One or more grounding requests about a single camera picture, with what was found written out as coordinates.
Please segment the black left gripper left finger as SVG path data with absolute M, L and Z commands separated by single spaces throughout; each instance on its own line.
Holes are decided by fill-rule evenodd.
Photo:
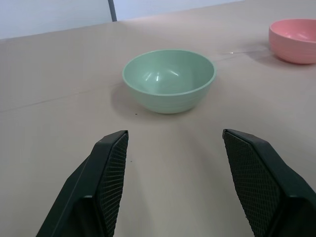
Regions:
M 37 236 L 112 237 L 123 192 L 128 131 L 99 140 L 67 178 Z

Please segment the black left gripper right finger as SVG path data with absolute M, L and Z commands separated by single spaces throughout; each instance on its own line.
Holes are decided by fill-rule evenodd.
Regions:
M 316 193 L 271 146 L 224 129 L 235 191 L 256 237 L 314 237 Z

